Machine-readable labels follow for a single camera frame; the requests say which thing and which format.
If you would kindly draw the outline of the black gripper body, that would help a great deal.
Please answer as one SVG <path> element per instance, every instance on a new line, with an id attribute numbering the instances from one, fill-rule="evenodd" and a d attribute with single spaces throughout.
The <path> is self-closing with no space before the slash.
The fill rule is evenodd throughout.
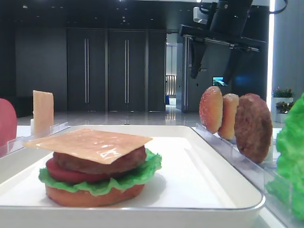
<path id="1" fill-rule="evenodd" d="M 181 25 L 179 35 L 202 43 L 259 52 L 265 41 L 242 36 L 251 5 L 251 0 L 202 0 L 193 8 L 193 21 L 199 25 Z"/>

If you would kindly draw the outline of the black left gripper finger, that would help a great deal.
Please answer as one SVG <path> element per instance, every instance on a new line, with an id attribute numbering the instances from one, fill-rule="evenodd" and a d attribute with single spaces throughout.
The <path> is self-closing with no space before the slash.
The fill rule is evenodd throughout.
<path id="1" fill-rule="evenodd" d="M 195 79 L 201 68 L 201 61 L 205 55 L 208 45 L 204 41 L 192 40 L 191 48 L 191 73 L 190 77 Z"/>

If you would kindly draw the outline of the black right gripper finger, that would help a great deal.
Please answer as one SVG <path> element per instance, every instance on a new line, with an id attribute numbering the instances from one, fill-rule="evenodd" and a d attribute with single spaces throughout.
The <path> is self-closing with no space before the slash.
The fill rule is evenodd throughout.
<path id="1" fill-rule="evenodd" d="M 230 51 L 228 63 L 226 65 L 223 82 L 230 82 L 235 74 L 240 70 L 248 59 L 248 49 L 234 47 Z"/>

